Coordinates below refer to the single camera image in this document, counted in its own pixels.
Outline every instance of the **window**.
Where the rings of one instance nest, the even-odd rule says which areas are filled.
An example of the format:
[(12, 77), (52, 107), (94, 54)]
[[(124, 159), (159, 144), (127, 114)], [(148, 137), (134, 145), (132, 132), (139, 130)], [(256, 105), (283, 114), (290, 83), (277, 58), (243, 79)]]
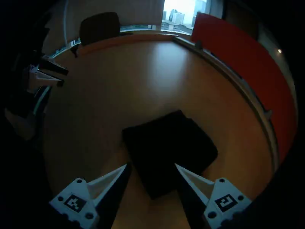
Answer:
[(165, 0), (161, 30), (191, 35), (197, 12), (205, 12), (207, 0)]
[(131, 26), (121, 26), (120, 32), (134, 31), (134, 30), (151, 30), (152, 25), (131, 25)]

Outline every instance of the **red partition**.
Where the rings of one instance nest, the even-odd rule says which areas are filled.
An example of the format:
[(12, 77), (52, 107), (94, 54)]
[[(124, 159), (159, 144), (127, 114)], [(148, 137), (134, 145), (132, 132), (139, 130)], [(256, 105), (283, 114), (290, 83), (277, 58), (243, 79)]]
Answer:
[(280, 162), (289, 151), (297, 129), (294, 100), (275, 61), (264, 47), (236, 26), (211, 15), (198, 13), (192, 41), (201, 41), (221, 61), (237, 72), (272, 110)]

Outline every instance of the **chair backrest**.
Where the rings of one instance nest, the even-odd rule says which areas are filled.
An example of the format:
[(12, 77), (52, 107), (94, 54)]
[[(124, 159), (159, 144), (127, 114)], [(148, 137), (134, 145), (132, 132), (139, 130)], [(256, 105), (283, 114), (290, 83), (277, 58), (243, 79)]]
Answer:
[(91, 16), (80, 24), (79, 36), (83, 46), (117, 37), (119, 34), (120, 22), (115, 12), (105, 12)]

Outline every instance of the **wooden table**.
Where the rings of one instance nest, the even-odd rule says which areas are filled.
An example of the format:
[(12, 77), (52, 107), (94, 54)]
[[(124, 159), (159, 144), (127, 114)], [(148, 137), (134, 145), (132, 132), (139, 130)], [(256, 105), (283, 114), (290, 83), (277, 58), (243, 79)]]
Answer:
[[(168, 39), (56, 58), (69, 70), (50, 95), (44, 156), (54, 194), (129, 161), (123, 128), (181, 109), (213, 140), (218, 158), (204, 171), (254, 199), (272, 176), (261, 123), (240, 92), (205, 60)], [(113, 228), (188, 228), (174, 191), (151, 201), (133, 170)]]

